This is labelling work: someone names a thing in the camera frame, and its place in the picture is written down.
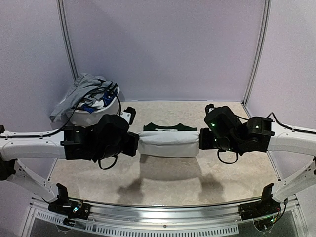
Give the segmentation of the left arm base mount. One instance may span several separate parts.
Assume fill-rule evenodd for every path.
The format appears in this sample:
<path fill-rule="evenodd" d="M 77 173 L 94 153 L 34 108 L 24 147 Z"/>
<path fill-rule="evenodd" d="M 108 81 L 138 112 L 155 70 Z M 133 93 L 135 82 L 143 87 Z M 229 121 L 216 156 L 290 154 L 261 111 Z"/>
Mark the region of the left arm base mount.
<path fill-rule="evenodd" d="M 88 220 L 91 210 L 91 205 L 83 200 L 62 203 L 60 200 L 52 202 L 48 205 L 48 210 L 57 214 L 66 216 L 62 221 L 63 225 L 74 227 L 76 219 Z"/>

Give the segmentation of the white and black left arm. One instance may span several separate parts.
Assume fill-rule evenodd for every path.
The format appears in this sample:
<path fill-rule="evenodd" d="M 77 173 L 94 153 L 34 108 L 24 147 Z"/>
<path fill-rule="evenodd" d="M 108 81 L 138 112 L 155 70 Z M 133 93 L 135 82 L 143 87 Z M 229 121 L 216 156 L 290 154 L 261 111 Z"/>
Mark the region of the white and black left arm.
<path fill-rule="evenodd" d="M 62 214 L 70 214 L 73 203 L 67 188 L 50 184 L 28 169 L 24 158 L 87 160 L 100 163 L 120 153 L 135 156 L 139 135 L 129 131 L 130 124 L 118 115 L 104 115 L 88 127 L 65 126 L 47 132 L 14 133 L 0 128 L 0 179 L 15 183 L 53 203 Z"/>

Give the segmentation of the white and green raglan shirt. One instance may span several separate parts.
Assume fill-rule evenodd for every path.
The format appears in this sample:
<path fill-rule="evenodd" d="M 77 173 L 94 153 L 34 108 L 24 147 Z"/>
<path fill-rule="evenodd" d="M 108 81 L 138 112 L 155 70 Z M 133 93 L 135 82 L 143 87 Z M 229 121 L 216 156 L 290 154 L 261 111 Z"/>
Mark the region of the white and green raglan shirt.
<path fill-rule="evenodd" d="M 138 135 L 138 151 L 143 155 L 187 158 L 199 153 L 200 132 L 181 123 L 169 127 L 149 123 Z"/>

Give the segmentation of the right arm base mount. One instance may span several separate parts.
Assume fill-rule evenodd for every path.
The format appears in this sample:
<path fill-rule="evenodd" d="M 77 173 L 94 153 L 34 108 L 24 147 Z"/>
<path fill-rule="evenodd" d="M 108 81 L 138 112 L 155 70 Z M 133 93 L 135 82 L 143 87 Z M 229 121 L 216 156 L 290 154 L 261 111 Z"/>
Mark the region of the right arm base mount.
<path fill-rule="evenodd" d="M 242 220 L 252 219 L 254 227 L 260 232 L 270 231 L 284 215 L 280 203 L 271 198 L 241 204 L 238 211 Z"/>

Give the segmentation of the grey garment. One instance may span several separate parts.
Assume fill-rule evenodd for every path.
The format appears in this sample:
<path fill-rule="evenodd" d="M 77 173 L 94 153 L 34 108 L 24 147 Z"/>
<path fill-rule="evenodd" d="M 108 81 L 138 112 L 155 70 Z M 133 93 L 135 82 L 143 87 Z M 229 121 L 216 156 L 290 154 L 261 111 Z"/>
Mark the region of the grey garment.
<path fill-rule="evenodd" d="M 103 76 L 93 76 L 91 74 L 81 73 L 72 87 L 68 90 L 63 100 L 50 114 L 50 121 L 59 121 L 67 112 L 76 109 L 85 97 L 91 94 L 104 93 L 107 90 L 114 90 L 116 86 L 118 86 L 116 83 L 107 81 Z"/>

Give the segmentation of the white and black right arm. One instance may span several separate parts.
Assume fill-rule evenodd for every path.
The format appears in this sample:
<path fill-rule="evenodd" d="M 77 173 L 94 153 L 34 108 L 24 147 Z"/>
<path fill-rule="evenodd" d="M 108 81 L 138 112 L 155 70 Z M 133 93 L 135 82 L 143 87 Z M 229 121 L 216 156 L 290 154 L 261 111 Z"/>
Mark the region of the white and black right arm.
<path fill-rule="evenodd" d="M 200 131 L 199 148 L 217 150 L 217 153 L 232 152 L 236 160 L 245 153 L 284 151 L 303 155 L 316 155 L 316 132 L 281 123 L 276 117 L 251 117 L 242 122 L 227 107 L 205 107 L 204 122 L 207 128 Z M 255 205 L 259 215 L 266 215 L 275 202 L 282 202 L 316 183 L 316 160 L 313 158 L 299 171 L 279 184 L 266 188 L 266 197 Z"/>

